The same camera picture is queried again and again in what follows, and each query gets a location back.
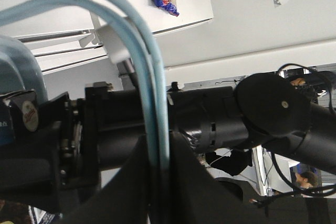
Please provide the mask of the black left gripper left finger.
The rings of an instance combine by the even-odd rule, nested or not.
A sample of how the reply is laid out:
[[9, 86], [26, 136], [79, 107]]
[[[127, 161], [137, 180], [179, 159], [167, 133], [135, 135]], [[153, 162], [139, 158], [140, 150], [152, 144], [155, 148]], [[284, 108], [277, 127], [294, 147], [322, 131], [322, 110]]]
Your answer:
[[148, 141], [143, 135], [117, 174], [61, 222], [147, 223], [157, 182], [157, 170], [149, 161]]

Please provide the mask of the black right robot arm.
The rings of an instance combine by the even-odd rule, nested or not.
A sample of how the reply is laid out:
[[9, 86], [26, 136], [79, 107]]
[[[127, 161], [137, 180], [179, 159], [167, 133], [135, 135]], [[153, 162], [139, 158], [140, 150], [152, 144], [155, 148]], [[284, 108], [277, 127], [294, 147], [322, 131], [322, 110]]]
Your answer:
[[[1, 198], [65, 210], [66, 196], [87, 200], [102, 170], [123, 165], [148, 134], [139, 93], [106, 82], [36, 106], [33, 91], [3, 96]], [[310, 102], [286, 79], [258, 73], [236, 87], [167, 92], [169, 133], [196, 153], [262, 145], [281, 156], [335, 173], [335, 112]]]

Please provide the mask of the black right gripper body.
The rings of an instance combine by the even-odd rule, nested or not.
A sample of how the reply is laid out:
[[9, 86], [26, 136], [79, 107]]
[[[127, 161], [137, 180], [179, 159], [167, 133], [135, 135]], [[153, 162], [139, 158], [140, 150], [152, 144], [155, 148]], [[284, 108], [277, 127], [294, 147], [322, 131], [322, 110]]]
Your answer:
[[83, 99], [63, 93], [50, 101], [62, 111], [61, 207], [78, 208], [99, 192], [100, 172], [122, 166], [139, 138], [148, 137], [140, 95], [96, 82], [86, 87]]

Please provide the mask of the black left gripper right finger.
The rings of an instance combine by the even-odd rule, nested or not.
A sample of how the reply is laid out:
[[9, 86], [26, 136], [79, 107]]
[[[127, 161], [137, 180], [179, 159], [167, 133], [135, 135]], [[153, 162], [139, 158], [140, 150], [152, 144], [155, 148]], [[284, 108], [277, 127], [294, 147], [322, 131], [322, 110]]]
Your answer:
[[179, 133], [170, 133], [170, 223], [269, 223], [206, 171]]

